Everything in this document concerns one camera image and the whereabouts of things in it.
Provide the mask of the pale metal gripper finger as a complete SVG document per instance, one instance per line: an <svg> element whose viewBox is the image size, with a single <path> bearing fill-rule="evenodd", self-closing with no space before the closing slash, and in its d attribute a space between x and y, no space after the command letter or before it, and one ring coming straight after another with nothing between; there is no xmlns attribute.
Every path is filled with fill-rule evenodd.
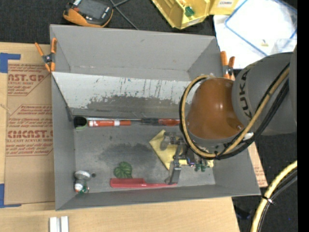
<svg viewBox="0 0 309 232"><path fill-rule="evenodd" d="M183 138L177 136L173 132L164 132L163 140L160 143L160 150L164 151L169 145L180 145L183 143Z"/></svg>
<svg viewBox="0 0 309 232"><path fill-rule="evenodd" d="M169 165L169 176L166 178L167 185L178 184L182 167L177 161L171 161Z"/></svg>

